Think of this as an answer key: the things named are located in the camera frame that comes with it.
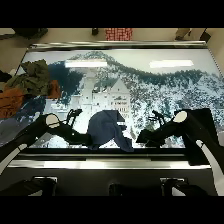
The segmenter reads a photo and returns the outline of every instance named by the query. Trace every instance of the navy garment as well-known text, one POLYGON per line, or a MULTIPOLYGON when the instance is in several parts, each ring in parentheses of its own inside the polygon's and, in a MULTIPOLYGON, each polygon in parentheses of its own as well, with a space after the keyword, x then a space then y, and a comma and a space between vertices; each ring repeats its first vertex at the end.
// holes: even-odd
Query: navy garment
POLYGON ((103 110, 94 114, 89 120, 87 134, 92 137, 93 145, 88 148, 97 150, 101 145, 114 139, 118 147, 126 152, 133 152, 132 140, 123 136, 124 125, 117 122, 125 122, 125 119, 117 110, 103 110))

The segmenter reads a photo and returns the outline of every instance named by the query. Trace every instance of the red cloth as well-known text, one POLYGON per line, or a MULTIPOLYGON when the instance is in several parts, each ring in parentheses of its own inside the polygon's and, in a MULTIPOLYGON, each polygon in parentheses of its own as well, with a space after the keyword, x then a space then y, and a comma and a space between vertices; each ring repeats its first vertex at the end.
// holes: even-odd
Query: red cloth
POLYGON ((107 41, 131 40, 132 28, 105 28, 107 41))

